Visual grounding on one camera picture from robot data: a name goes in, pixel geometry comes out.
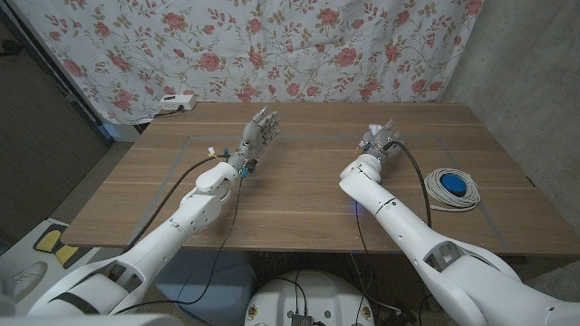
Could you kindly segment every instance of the floral curtain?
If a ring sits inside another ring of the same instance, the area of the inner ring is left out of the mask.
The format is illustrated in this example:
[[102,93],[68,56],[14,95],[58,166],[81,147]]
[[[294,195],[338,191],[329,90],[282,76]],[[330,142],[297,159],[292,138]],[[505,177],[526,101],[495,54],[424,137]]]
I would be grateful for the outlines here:
[[113,123],[198,101],[436,101],[483,0],[19,0]]

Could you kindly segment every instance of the yellow object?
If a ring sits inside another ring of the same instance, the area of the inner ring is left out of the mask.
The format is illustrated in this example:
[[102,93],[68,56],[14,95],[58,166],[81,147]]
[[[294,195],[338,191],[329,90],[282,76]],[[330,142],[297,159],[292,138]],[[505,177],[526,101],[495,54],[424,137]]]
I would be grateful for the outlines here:
[[76,253],[77,250],[79,250],[79,248],[65,245],[61,249],[59,249],[54,255],[56,256],[56,258],[58,258],[58,261],[61,262],[62,265],[64,265],[64,263],[66,263],[67,260],[73,257],[73,255]]
[[46,235],[36,244],[34,249],[44,251],[46,253],[51,253],[53,251],[54,246],[58,243],[58,240],[61,238],[61,231],[53,230]]

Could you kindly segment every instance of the wooden table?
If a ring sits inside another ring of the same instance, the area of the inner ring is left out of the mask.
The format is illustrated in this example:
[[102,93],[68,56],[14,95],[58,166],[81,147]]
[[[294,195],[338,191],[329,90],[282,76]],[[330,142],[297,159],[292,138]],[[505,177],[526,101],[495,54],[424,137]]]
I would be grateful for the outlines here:
[[[395,119],[424,175],[460,168],[479,185],[482,203],[468,213],[432,212],[433,228],[498,254],[580,254],[580,237],[494,140],[468,107],[457,104],[269,103],[282,134],[244,179],[229,250],[351,252],[363,249],[354,202],[338,186],[369,123]],[[198,104],[155,119],[63,235],[69,245],[122,247],[149,218],[173,183],[208,147],[234,150],[260,103]],[[161,210],[166,220],[197,176],[194,170]],[[425,216],[417,175],[399,155],[382,168],[381,184]],[[212,225],[188,248],[218,248],[234,217],[237,189]],[[398,251],[372,215],[359,209],[362,234],[375,253]]]

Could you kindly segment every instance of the electrical outlet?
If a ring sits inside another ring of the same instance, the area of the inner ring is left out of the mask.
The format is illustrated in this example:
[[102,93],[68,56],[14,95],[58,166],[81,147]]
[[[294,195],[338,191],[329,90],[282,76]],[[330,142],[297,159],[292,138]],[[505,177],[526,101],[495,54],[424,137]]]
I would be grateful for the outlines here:
[[193,95],[165,95],[159,101],[163,110],[177,110],[179,105],[183,105],[183,110],[193,110],[196,100]]

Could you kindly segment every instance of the black cable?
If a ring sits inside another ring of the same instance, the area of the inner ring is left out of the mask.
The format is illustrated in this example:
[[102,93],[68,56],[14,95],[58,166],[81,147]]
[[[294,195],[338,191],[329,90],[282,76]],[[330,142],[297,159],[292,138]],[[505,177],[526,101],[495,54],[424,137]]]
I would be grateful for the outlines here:
[[364,295],[361,297],[361,303],[359,304],[359,310],[356,312],[356,320],[354,321],[354,325],[358,326],[359,324],[359,315],[361,314],[361,308],[363,306]]
[[294,279],[294,293],[296,296],[296,314],[300,314],[300,312],[298,312],[298,275],[300,275],[300,270],[298,270],[298,272],[296,273],[296,278]]
[[[220,158],[224,158],[225,157],[224,155],[217,155],[217,156],[220,157]],[[210,160],[212,160],[214,158],[216,158],[216,157],[209,157],[209,158],[206,158],[206,159],[203,159],[203,160],[199,161],[193,167],[191,167],[187,171],[185,171],[185,173],[183,173],[183,175],[181,175],[181,177],[179,178],[179,180],[175,183],[175,185],[173,185],[173,187],[167,193],[167,195],[165,196],[165,198],[163,198],[163,201],[161,201],[161,204],[159,204],[159,206],[155,210],[155,213],[153,213],[153,215],[149,218],[149,220],[147,221],[147,223],[141,228],[141,230],[139,231],[139,233],[137,235],[135,235],[135,237],[129,242],[129,244],[127,244],[127,246],[125,247],[125,249],[122,252],[123,254],[127,253],[135,244],[137,244],[137,242],[139,241],[139,238],[141,238],[141,236],[145,233],[145,231],[147,231],[147,228],[149,228],[149,226],[151,225],[151,223],[153,223],[153,220],[155,219],[155,217],[157,217],[157,215],[160,213],[160,211],[163,208],[163,206],[165,206],[165,203],[167,203],[168,199],[173,194],[173,191],[175,191],[175,189],[179,186],[179,184],[181,183],[181,181],[189,174],[189,172],[193,171],[194,168],[197,168],[200,165],[202,165],[202,164],[204,164],[206,162],[209,162]]]
[[369,258],[369,251],[366,249],[366,243],[364,242],[363,231],[361,231],[361,223],[359,222],[359,203],[357,202],[354,202],[354,213],[356,214],[356,226],[359,228],[359,236],[361,237],[362,247],[364,247],[366,263],[369,266],[369,271],[371,272],[369,283],[366,284],[366,288],[364,288],[364,290],[366,291],[369,289],[369,287],[371,287],[372,275],[374,274],[374,272],[372,271],[372,264],[371,259]]
[[[229,231],[227,231],[227,235],[226,235],[226,238],[224,239],[224,242],[221,243],[221,246],[217,250],[217,256],[216,256],[216,259],[214,260],[213,265],[211,266],[211,273],[209,274],[208,283],[206,284],[206,288],[203,290],[201,295],[196,300],[194,300],[192,302],[183,302],[183,301],[179,301],[179,300],[157,300],[157,301],[152,301],[152,302],[141,302],[141,303],[133,304],[132,306],[129,306],[125,309],[121,309],[118,312],[115,312],[114,314],[120,314],[120,313],[129,311],[131,309],[138,308],[138,307],[148,305],[148,304],[176,303],[176,304],[182,304],[182,305],[190,305],[190,304],[194,304],[194,303],[200,301],[201,298],[203,298],[203,296],[208,291],[209,285],[211,284],[211,279],[214,276],[214,271],[216,270],[216,264],[218,263],[219,254],[221,254],[221,250],[223,249],[224,245],[226,244],[227,239],[229,238],[229,235],[231,235],[232,230],[234,229],[234,223],[236,222],[236,216],[237,216],[237,208],[239,207],[239,197],[240,197],[240,194],[242,193],[242,180],[243,179],[240,179],[240,182],[239,182],[239,190],[237,191],[237,200],[236,200],[236,210],[234,211],[234,219],[232,220],[232,225],[229,227]],[[305,305],[306,305],[306,297],[304,297],[304,306]]]
[[381,307],[388,308],[388,309],[390,309],[390,310],[392,310],[392,311],[396,311],[396,312],[398,312],[398,313],[401,313],[401,309],[399,309],[399,308],[397,308],[397,307],[390,306],[390,305],[388,305],[388,304],[385,304],[385,303],[382,303],[382,302],[380,302],[380,301],[378,301],[378,300],[376,300],[376,299],[372,298],[372,297],[369,295],[369,293],[367,293],[367,292],[364,290],[363,279],[362,279],[362,277],[361,277],[361,273],[360,273],[360,270],[359,270],[359,266],[358,266],[358,264],[356,263],[356,260],[354,260],[354,256],[353,256],[353,254],[350,254],[350,255],[351,255],[351,259],[353,260],[353,263],[354,263],[354,268],[356,269],[356,273],[359,275],[359,282],[361,283],[361,290],[362,290],[362,294],[363,294],[363,296],[362,296],[362,297],[363,297],[363,298],[367,298],[367,300],[368,300],[368,301],[370,301],[370,302],[374,302],[374,303],[376,303],[376,304],[380,305]]
[[413,167],[415,168],[415,172],[417,172],[417,176],[419,177],[420,187],[423,190],[423,197],[425,198],[425,209],[427,210],[427,226],[431,227],[431,208],[429,206],[429,196],[427,196],[427,188],[425,187],[425,178],[423,177],[423,174],[421,173],[421,170],[419,169],[419,165],[417,164],[417,161],[415,160],[413,155],[411,155],[409,150],[405,147],[405,145],[403,145],[402,143],[400,143],[397,140],[393,140],[390,143],[388,143],[387,145],[385,145],[382,148],[382,151],[389,149],[393,145],[398,145],[401,147],[401,149],[405,152],[405,154],[407,154],[407,157],[411,160],[411,163],[413,164]]
[[427,302],[427,300],[432,297],[433,294],[428,294],[426,295],[423,300],[420,301],[420,305],[419,305],[419,326],[423,326],[423,321],[421,320],[421,311],[423,310],[423,305],[425,305],[425,302]]
[[166,117],[166,116],[169,116],[169,115],[178,114],[178,113],[182,112],[182,111],[183,111],[183,109],[184,109],[184,108],[183,108],[183,105],[179,105],[177,110],[174,110],[174,111],[171,111],[171,112],[167,112],[167,113],[157,113],[157,114],[155,115],[155,117],[153,117],[153,118],[157,118],[157,117]]
[[300,289],[300,291],[302,292],[302,297],[304,298],[304,316],[305,316],[306,312],[308,312],[308,306],[306,305],[306,294],[305,294],[305,291],[302,289],[302,286],[300,286],[300,284],[298,284],[294,281],[290,281],[288,279],[285,279],[284,277],[276,277],[275,280],[282,280],[282,281],[290,282],[290,283],[294,284],[295,286],[297,286],[298,289]]

